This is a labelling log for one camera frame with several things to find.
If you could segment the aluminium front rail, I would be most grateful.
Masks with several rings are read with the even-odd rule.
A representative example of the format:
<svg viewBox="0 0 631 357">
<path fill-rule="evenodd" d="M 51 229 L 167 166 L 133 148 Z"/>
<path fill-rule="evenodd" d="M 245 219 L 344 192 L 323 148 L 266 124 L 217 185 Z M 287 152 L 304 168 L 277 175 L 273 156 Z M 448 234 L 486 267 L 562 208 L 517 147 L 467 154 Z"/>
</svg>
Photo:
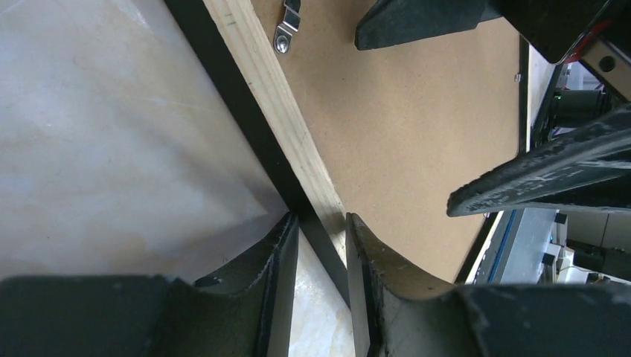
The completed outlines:
<svg viewBox="0 0 631 357">
<path fill-rule="evenodd" d="M 537 283 L 556 215 L 543 208 L 504 211 L 473 283 Z"/>
</svg>

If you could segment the wooden picture frame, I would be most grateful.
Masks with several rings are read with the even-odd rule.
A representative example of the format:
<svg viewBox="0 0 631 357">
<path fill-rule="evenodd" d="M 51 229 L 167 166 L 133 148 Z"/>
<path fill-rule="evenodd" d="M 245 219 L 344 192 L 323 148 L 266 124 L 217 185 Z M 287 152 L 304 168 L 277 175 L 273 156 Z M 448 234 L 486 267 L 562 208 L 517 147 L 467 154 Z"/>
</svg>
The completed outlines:
<svg viewBox="0 0 631 357">
<path fill-rule="evenodd" d="M 308 246 L 336 293 L 347 299 L 345 218 L 341 228 L 327 218 L 342 203 L 293 97 L 272 46 L 284 6 L 281 1 L 168 1 L 186 40 L 246 136 L 288 208 L 297 213 Z M 514 77 L 520 91 L 525 72 Z M 483 220 L 454 283 L 473 279 L 487 241 Z"/>
</svg>

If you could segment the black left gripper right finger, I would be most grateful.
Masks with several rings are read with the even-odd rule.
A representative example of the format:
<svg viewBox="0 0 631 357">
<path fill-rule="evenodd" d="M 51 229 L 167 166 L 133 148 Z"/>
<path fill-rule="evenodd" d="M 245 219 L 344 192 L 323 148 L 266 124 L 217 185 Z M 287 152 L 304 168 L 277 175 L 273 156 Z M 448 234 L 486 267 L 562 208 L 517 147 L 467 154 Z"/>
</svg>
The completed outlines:
<svg viewBox="0 0 631 357">
<path fill-rule="evenodd" d="M 628 356 L 630 287 L 448 283 L 346 216 L 358 356 Z"/>
</svg>

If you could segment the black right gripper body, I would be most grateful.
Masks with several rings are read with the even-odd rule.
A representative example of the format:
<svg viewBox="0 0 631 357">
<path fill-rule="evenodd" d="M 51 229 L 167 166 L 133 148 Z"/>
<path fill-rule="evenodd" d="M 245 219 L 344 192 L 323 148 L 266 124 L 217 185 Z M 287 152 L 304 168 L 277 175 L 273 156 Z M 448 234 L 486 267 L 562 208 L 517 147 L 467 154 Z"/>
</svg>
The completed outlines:
<svg viewBox="0 0 631 357">
<path fill-rule="evenodd" d="M 629 1 L 492 1 L 551 64 L 579 61 L 630 100 Z"/>
</svg>

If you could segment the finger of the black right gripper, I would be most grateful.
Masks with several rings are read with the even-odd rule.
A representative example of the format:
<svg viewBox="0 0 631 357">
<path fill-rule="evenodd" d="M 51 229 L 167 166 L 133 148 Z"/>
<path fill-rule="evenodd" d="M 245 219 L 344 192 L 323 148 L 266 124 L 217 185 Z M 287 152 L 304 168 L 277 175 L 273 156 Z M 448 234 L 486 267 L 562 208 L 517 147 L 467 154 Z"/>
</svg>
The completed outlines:
<svg viewBox="0 0 631 357">
<path fill-rule="evenodd" d="M 379 0 L 360 19 L 354 45 L 360 51 L 472 30 L 500 18 L 497 1 Z"/>
<path fill-rule="evenodd" d="M 448 216 L 520 208 L 630 211 L 630 105 L 494 168 L 451 193 Z"/>
</svg>

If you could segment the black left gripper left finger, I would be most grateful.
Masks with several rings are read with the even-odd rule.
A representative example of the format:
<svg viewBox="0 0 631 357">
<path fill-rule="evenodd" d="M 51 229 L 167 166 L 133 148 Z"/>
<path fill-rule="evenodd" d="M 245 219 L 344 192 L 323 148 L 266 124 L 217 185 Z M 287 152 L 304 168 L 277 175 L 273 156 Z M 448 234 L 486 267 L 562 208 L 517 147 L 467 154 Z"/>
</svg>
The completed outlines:
<svg viewBox="0 0 631 357">
<path fill-rule="evenodd" d="M 288 213 L 194 284 L 161 275 L 1 282 L 3 356 L 286 356 L 298 257 Z"/>
</svg>

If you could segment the brown cardboard backing board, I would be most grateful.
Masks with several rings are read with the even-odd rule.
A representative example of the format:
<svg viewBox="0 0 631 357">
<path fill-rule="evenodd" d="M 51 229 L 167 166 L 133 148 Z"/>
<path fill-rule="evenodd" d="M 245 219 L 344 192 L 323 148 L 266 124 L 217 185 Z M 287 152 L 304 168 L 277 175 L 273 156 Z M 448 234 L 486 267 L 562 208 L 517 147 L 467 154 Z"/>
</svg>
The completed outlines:
<svg viewBox="0 0 631 357">
<path fill-rule="evenodd" d="M 359 51 L 369 1 L 303 1 L 278 57 L 342 203 L 415 265 L 454 282 L 484 217 L 446 215 L 451 192 L 515 156 L 519 34 L 474 30 Z"/>
</svg>

